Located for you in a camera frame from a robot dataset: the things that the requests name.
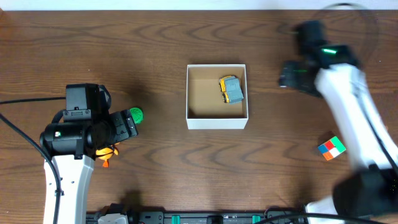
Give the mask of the yellow grey toy truck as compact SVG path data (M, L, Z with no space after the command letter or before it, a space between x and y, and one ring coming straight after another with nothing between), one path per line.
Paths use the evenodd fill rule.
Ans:
M219 79L219 88L222 92L224 103L235 104L244 99L239 78L235 75L221 77Z

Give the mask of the colourful puzzle cube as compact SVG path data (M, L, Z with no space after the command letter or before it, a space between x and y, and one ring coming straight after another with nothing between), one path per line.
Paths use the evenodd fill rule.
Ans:
M319 145L318 150L323 155L323 157L327 161L329 161L345 152L346 148L340 141L340 139L337 136L334 136L323 144Z

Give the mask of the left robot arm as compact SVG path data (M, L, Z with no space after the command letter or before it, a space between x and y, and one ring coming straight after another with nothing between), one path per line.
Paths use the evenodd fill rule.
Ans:
M96 152L138 135L129 110L110 113L105 86L67 85L66 108L40 135L44 162L44 223L85 223Z

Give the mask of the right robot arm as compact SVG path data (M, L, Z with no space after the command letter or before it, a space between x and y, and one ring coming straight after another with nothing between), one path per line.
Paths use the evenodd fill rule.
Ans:
M306 204L307 223L365 223L397 212L397 146L373 102L360 63L347 45L331 45L320 21L294 29L301 61L286 61L279 78L323 98L335 119L354 170L332 194Z

